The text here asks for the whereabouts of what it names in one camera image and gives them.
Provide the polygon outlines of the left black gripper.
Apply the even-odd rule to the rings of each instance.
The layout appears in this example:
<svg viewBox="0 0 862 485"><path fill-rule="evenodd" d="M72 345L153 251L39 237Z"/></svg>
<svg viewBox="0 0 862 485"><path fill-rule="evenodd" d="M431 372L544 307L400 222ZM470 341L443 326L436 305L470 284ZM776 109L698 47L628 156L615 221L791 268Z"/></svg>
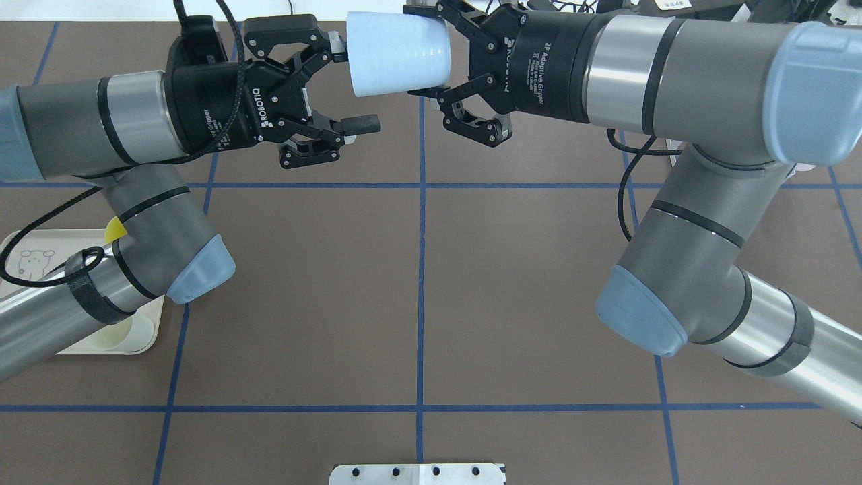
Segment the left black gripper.
<svg viewBox="0 0 862 485"><path fill-rule="evenodd" d="M228 122L241 67L245 76L238 114L210 152L267 141L278 145L282 168L306 168L338 160L350 136L381 130L377 115L272 119L268 92L299 91L327 64L348 62L347 40L337 31L323 30L310 13L247 18L244 28L245 47L253 56L250 61L192 65L179 57L169 58L164 95L185 154L207 154L206 146ZM302 49L285 61L271 58L275 47L292 45Z"/></svg>

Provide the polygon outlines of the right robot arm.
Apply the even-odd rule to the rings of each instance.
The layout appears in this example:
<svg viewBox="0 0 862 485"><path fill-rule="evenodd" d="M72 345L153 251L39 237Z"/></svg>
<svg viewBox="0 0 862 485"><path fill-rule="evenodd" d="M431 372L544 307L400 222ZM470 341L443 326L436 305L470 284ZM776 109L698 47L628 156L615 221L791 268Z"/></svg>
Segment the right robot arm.
<svg viewBox="0 0 862 485"><path fill-rule="evenodd" d="M859 141L859 27L515 1L403 11L468 41L467 82L415 90L450 132L496 147L523 112L683 144L601 291L600 322L656 356L699 345L860 425L858 332L736 264L793 169L844 162Z"/></svg>

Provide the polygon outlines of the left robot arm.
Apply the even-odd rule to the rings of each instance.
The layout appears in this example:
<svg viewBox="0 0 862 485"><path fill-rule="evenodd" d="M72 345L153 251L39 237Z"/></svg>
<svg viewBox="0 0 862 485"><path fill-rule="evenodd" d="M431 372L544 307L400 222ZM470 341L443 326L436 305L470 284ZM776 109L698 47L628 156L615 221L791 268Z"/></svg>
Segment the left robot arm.
<svg viewBox="0 0 862 485"><path fill-rule="evenodd" d="M2 273L2 378L25 371L161 296L188 303L235 273L224 239L178 166L261 142L283 168L335 162L375 115L330 119L306 85L347 41L313 15L250 18L229 58L209 16L181 21L163 70L2 91L2 181L76 177L100 194L126 233L56 257L43 270Z"/></svg>

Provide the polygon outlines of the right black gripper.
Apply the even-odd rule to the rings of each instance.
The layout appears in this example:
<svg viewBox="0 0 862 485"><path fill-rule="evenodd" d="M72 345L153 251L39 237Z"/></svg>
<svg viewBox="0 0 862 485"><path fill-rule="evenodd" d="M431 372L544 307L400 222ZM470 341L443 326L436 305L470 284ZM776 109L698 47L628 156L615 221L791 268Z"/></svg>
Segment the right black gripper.
<svg viewBox="0 0 862 485"><path fill-rule="evenodd" d="M455 87L409 91L436 102L443 127L484 146L496 147L513 135L509 113L523 112L576 123L590 121L585 108L587 65L609 13L528 10L518 1L500 1L484 11L467 1L407 1L403 13L440 18L492 55L493 73ZM502 85L498 87L498 77ZM496 114L483 119L464 100L488 92Z"/></svg>

